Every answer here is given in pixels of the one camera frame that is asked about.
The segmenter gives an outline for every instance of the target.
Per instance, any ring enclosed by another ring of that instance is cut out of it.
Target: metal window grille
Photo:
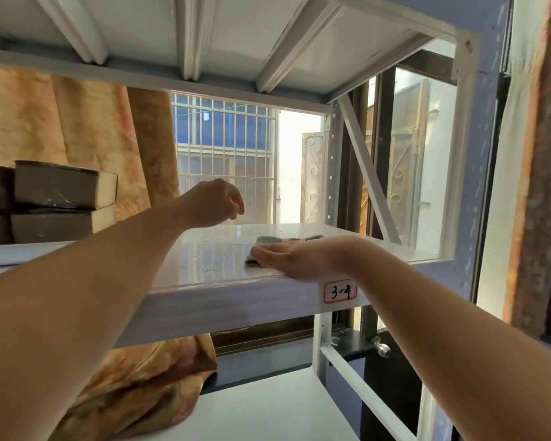
[[[236,185],[246,213],[231,224],[274,222],[277,110],[171,94],[182,193],[203,180]]]

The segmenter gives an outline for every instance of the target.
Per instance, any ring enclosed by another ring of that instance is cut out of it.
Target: red-bordered label
[[[357,284],[350,279],[329,281],[324,284],[323,300],[326,304],[347,302],[357,298]]]

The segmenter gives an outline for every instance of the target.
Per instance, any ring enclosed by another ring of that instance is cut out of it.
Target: white metal shelving unit
[[[385,242],[378,243],[469,297],[507,8],[508,0],[0,0],[0,63],[325,115],[329,200],[321,216],[333,226],[328,210],[338,193],[334,149],[343,118],[382,227]],[[439,258],[399,246],[347,97],[433,38],[457,46]],[[313,368],[202,396],[183,424],[144,439],[354,439],[317,380],[324,381],[329,362],[396,439],[451,438],[451,423],[428,391],[415,437],[336,354],[331,311],[365,304],[361,295],[325,303],[332,295],[324,283],[342,279],[301,284],[242,268],[258,235],[315,233],[344,231],[324,224],[231,226],[178,241],[118,346],[315,314]],[[61,244],[0,247],[0,272]]]

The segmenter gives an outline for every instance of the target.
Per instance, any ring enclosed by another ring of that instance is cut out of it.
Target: gray rag
[[[319,238],[324,238],[323,235],[313,235],[312,237],[308,238],[278,238],[278,237],[271,237],[271,236],[261,236],[257,237],[257,240],[255,241],[255,246],[259,244],[273,244],[273,243],[282,243],[287,241],[308,241],[308,240],[318,240]],[[256,259],[254,259],[251,254],[247,256],[247,259],[245,259],[245,267],[263,267],[261,266]]]

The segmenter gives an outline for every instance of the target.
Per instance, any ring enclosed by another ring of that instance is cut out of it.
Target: hand
[[[264,267],[282,271],[288,277],[313,281],[332,274],[345,274],[343,260],[356,237],[322,238],[309,241],[261,244],[251,256]]]
[[[209,228],[245,213],[241,192],[220,178],[203,181],[178,199],[188,228]]]

